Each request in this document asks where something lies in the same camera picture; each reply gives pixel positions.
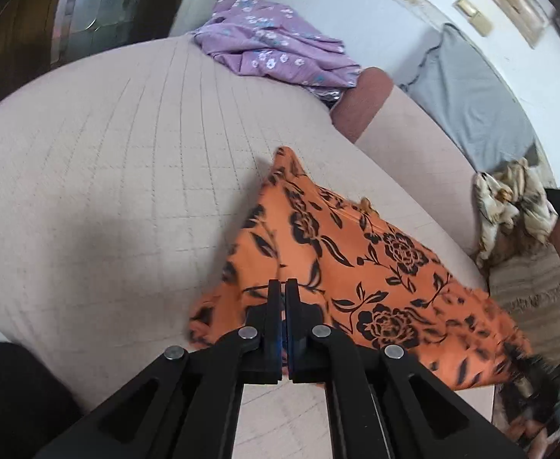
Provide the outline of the cream brown patterned blanket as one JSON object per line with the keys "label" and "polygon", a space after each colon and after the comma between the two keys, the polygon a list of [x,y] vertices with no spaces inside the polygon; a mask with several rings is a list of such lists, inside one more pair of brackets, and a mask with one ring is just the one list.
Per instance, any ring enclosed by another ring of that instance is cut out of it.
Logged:
{"label": "cream brown patterned blanket", "polygon": [[533,256],[547,246],[560,254],[560,189],[545,187],[540,171],[525,158],[497,173],[474,177],[480,221],[480,269],[514,256]]}

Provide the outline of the beige striped cushion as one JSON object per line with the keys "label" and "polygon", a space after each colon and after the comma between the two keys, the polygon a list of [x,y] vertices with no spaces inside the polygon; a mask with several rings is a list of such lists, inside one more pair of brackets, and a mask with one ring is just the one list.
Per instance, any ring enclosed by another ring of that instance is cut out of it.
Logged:
{"label": "beige striped cushion", "polygon": [[535,353],[560,362],[560,256],[550,244],[532,255],[515,255],[494,266],[488,284],[531,342]]}

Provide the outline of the wooden wall frame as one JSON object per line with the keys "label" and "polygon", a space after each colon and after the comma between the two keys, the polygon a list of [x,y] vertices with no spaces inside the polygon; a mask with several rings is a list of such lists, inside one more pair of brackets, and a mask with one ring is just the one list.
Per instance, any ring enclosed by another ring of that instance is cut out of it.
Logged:
{"label": "wooden wall frame", "polygon": [[534,49],[549,23],[537,0],[492,0],[508,17],[528,45]]}

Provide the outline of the purple floral garment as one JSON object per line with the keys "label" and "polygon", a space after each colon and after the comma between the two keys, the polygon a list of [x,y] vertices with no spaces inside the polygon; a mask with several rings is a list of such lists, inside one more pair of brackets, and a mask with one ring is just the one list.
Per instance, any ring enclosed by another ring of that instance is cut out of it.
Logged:
{"label": "purple floral garment", "polygon": [[344,42],[323,34],[292,7],[268,0],[216,0],[193,38],[232,73],[300,86],[327,104],[356,87],[361,73]]}

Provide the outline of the orange black floral garment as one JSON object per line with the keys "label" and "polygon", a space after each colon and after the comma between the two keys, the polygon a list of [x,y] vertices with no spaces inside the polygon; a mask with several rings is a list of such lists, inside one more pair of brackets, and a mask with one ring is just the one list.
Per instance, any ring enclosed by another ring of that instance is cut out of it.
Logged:
{"label": "orange black floral garment", "polygon": [[205,348],[242,327],[274,280],[294,280],[300,299],[354,343],[398,345],[454,390],[503,383],[510,351],[532,351],[487,292],[462,285],[373,209],[319,187],[287,147],[274,156],[221,282],[192,310],[191,343]]}

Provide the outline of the beige quilted bed cover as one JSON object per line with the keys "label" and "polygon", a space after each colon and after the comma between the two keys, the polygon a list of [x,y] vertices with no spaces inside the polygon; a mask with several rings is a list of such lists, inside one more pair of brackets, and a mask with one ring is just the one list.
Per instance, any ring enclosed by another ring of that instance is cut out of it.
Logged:
{"label": "beige quilted bed cover", "polygon": [[170,345],[220,278],[274,152],[481,288],[472,167],[372,75],[335,109],[187,36],[102,53],[0,103],[0,458],[32,458]]}

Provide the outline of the beige wall switch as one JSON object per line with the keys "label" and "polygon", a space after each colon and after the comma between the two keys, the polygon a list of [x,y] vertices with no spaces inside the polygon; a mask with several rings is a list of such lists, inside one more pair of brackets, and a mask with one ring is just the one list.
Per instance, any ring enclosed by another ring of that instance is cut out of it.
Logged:
{"label": "beige wall switch", "polygon": [[469,22],[479,35],[487,37],[491,34],[493,26],[490,20],[481,13],[469,0],[456,0],[454,7]]}

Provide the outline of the grey pillow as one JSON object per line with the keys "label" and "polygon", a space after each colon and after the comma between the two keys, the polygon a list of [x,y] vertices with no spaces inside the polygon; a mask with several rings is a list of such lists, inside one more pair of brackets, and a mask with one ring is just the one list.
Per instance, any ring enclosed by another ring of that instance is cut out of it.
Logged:
{"label": "grey pillow", "polygon": [[511,90],[471,42],[444,24],[416,76],[401,89],[453,141],[478,172],[526,159],[539,164],[536,134]]}

